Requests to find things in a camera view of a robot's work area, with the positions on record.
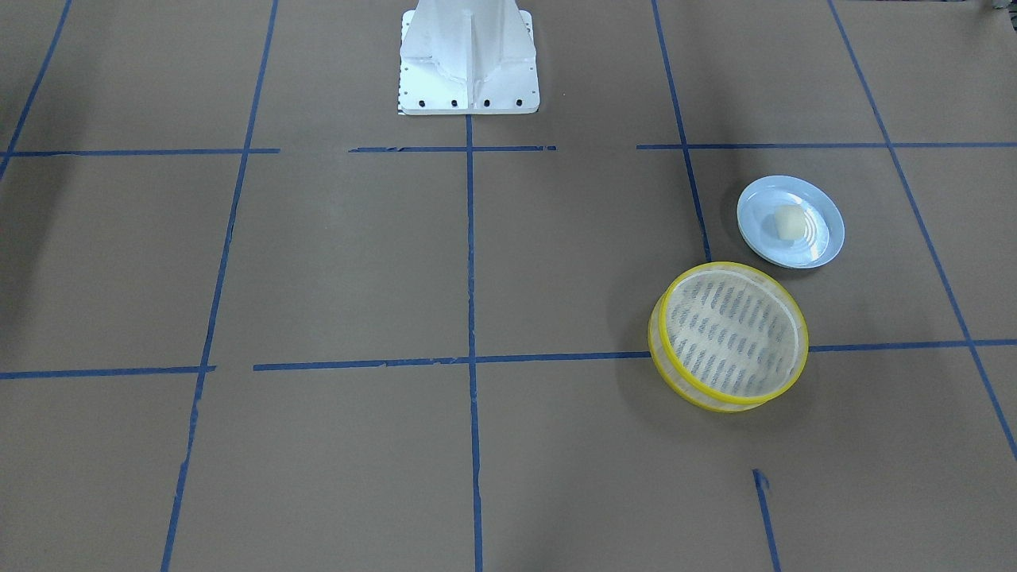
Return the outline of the light blue plate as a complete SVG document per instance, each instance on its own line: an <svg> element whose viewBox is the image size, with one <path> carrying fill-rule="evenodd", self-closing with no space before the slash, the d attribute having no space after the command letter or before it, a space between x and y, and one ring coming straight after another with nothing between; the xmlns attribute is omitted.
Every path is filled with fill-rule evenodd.
<svg viewBox="0 0 1017 572"><path fill-rule="evenodd" d="M778 239L774 213L781 205L799 205L806 211L809 231L798 242ZM844 244L844 220L835 202L798 177L774 175L752 181L741 192L735 214L749 249L782 268L821 267L838 256Z"/></svg>

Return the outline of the yellow round steamer basket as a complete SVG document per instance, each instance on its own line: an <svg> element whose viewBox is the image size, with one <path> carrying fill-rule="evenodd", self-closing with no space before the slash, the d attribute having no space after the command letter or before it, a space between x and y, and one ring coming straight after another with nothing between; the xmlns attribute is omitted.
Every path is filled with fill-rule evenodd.
<svg viewBox="0 0 1017 572"><path fill-rule="evenodd" d="M708 412L747 412L782 396L809 357L806 321L788 290L731 261L677 276L652 308L647 340L666 385Z"/></svg>

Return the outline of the white steamed bun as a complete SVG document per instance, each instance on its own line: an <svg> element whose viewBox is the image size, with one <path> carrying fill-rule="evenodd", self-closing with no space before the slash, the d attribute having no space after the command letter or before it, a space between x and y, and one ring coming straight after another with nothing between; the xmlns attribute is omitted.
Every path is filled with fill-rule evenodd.
<svg viewBox="0 0 1017 572"><path fill-rule="evenodd" d="M799 205L781 205L774 213L778 239L782 242L798 242L809 231L806 211Z"/></svg>

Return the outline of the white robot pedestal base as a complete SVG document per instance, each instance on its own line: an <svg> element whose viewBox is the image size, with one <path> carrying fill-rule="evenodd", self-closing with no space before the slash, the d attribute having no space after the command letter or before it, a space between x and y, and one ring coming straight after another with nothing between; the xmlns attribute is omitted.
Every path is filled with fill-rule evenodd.
<svg viewBox="0 0 1017 572"><path fill-rule="evenodd" d="M533 18L516 1L419 1L402 14L400 114L534 114L540 103Z"/></svg>

